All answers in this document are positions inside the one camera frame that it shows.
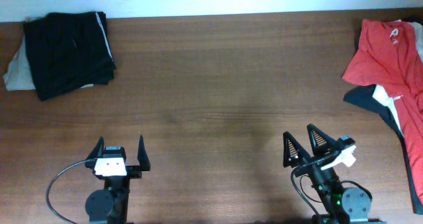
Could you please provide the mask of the red t-shirt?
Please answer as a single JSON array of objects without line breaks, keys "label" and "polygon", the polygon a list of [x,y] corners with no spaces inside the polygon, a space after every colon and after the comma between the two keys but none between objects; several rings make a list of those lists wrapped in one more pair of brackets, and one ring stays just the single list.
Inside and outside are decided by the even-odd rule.
[{"label": "red t-shirt", "polygon": [[354,85],[381,85],[395,101],[412,178],[422,201],[422,61],[414,28],[406,21],[363,20],[358,50],[342,79]]}]

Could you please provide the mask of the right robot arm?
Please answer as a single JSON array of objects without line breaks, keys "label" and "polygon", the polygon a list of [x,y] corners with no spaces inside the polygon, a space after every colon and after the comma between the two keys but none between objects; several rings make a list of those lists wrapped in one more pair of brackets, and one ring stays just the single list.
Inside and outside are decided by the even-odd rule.
[{"label": "right robot arm", "polygon": [[[368,217],[373,196],[362,185],[351,180],[341,180],[334,167],[343,164],[346,167],[356,162],[354,151],[356,142],[348,135],[334,139],[313,124],[307,125],[307,133],[312,148],[309,154],[303,146],[286,131],[283,134],[285,168],[291,167],[291,183],[303,201],[313,210],[312,223],[382,223],[378,218]],[[326,213],[320,214],[312,204],[315,200],[304,191],[302,183],[296,178],[309,178],[311,187],[319,197]]]}]

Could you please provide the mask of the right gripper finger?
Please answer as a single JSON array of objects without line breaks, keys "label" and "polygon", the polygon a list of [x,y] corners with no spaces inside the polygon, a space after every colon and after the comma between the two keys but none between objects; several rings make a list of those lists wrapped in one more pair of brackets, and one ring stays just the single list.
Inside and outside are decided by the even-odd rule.
[{"label": "right gripper finger", "polygon": [[307,133],[314,155],[325,155],[335,146],[336,141],[313,124],[307,125]]},{"label": "right gripper finger", "polygon": [[300,145],[300,143],[286,131],[283,134],[284,140],[284,168],[291,167],[295,168],[300,165],[304,165],[307,161],[310,160],[310,155],[306,150]]}]

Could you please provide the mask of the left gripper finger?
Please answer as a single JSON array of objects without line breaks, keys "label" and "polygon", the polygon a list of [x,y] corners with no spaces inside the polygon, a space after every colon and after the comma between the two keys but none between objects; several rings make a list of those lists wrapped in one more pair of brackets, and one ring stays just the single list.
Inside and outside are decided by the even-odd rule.
[{"label": "left gripper finger", "polygon": [[103,156],[104,138],[100,137],[93,150],[89,153],[87,160],[98,159]]},{"label": "left gripper finger", "polygon": [[145,144],[144,144],[144,139],[142,135],[140,135],[139,137],[137,159],[141,167],[141,170],[151,170],[151,163],[149,161],[149,157],[145,150]]}]

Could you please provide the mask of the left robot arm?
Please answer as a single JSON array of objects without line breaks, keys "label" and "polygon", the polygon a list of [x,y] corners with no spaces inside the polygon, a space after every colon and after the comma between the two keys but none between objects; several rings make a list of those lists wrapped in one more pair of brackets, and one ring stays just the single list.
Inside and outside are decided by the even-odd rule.
[{"label": "left robot arm", "polygon": [[85,211],[90,223],[127,224],[130,181],[142,178],[151,170],[143,137],[139,138],[137,165],[126,164],[126,152],[122,146],[104,145],[101,137],[87,157],[87,168],[104,182],[104,187],[89,195]]}]

